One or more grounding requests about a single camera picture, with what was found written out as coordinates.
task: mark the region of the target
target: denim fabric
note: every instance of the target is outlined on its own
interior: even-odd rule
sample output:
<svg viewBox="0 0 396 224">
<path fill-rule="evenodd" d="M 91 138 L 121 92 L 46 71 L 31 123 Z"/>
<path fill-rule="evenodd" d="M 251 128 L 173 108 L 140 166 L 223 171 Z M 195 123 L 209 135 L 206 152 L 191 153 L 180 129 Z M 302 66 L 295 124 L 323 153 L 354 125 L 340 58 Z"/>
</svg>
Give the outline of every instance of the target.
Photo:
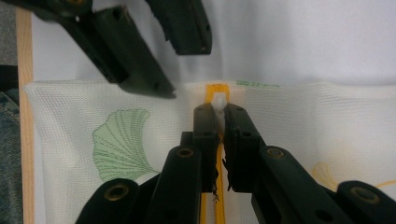
<svg viewBox="0 0 396 224">
<path fill-rule="evenodd" d="M 23 222 L 20 109 L 17 100 L 18 90 L 0 91 L 0 224 Z"/>
</svg>

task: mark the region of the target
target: white background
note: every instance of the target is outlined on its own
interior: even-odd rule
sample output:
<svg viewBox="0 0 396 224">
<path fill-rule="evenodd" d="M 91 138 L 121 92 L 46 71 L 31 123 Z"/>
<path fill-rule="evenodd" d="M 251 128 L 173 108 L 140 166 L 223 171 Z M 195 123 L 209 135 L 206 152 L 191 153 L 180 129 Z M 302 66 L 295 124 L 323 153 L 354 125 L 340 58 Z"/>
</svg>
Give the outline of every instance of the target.
<svg viewBox="0 0 396 224">
<path fill-rule="evenodd" d="M 292 85 L 326 80 L 396 84 L 396 1 L 203 0 L 212 28 L 210 56 L 177 56 L 141 1 L 126 4 L 171 81 L 249 80 Z M 102 78 L 67 32 L 33 16 L 35 80 Z M 45 223 L 41 154 L 35 138 L 35 223 Z"/>
</svg>

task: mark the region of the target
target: ginkgo leaf pattern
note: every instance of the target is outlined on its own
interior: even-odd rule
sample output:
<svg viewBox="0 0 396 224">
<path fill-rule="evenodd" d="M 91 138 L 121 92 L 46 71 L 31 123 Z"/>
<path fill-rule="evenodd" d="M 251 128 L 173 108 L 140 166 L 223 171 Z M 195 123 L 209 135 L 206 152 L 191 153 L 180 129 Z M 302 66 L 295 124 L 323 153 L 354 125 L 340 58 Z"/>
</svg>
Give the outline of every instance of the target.
<svg viewBox="0 0 396 224">
<path fill-rule="evenodd" d="M 149 116 L 143 108 L 118 110 L 93 132 L 93 160 L 103 181 L 158 173 L 143 149 L 143 127 Z"/>
</svg>

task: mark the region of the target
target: white mesh fabric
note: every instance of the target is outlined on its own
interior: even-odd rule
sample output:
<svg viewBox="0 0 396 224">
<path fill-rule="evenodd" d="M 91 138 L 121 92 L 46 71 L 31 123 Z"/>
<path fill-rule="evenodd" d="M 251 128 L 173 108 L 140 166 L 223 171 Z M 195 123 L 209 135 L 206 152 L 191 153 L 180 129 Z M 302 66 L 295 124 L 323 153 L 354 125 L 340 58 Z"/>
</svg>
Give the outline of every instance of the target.
<svg viewBox="0 0 396 224">
<path fill-rule="evenodd" d="M 309 174 L 316 170 L 320 184 L 396 179 L 396 87 L 237 83 L 228 82 L 230 102 L 247 110 L 267 145 L 287 149 Z M 205 99 L 205 83 L 177 85 L 175 100 L 128 94 L 102 81 L 36 82 L 25 89 L 43 149 L 47 223 L 73 223 L 103 184 L 92 158 L 92 133 L 111 113 L 149 111 L 143 145 L 150 165 L 161 171 L 181 132 L 192 130 L 192 111 Z M 396 198 L 395 185 L 381 189 Z M 250 195 L 225 190 L 224 196 L 227 223 L 257 223 Z"/>
</svg>

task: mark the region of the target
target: green stitching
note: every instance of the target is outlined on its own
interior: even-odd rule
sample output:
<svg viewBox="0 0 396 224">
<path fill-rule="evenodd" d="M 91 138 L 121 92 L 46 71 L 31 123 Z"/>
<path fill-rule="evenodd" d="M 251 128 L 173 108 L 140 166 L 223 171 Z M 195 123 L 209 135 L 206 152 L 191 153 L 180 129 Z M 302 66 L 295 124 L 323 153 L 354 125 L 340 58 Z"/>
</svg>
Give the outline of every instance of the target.
<svg viewBox="0 0 396 224">
<path fill-rule="evenodd" d="M 103 181 L 158 174 L 143 149 L 143 126 L 149 116 L 142 108 L 118 110 L 93 132 L 93 160 Z"/>
<path fill-rule="evenodd" d="M 279 88 L 278 85 L 268 85 L 268 84 L 262 84 L 259 82 L 250 82 L 250 81 L 242 81 L 242 80 L 236 81 L 236 85 L 258 87 L 258 88 Z"/>
</svg>

